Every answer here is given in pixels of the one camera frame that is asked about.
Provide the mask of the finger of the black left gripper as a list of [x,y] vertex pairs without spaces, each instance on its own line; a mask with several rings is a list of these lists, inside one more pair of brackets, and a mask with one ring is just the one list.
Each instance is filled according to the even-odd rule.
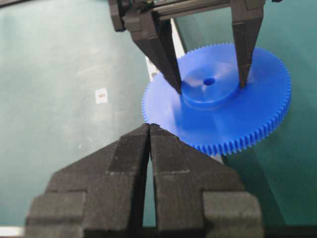
[[232,1],[232,30],[241,88],[247,84],[262,21],[262,0]]

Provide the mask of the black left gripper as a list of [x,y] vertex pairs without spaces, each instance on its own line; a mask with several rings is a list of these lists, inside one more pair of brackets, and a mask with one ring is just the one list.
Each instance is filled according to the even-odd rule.
[[115,31],[128,30],[133,42],[181,94],[181,76],[169,19],[226,7],[232,0],[109,0]]

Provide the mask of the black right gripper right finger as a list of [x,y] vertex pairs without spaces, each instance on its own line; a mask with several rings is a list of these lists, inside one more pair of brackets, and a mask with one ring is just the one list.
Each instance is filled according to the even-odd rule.
[[162,238],[262,238],[258,199],[237,172],[150,126],[157,230]]

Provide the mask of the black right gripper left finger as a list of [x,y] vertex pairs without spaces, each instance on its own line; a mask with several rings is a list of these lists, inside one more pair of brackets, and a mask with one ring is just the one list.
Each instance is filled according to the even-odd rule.
[[55,172],[30,207],[27,238],[136,238],[143,224],[149,125]]

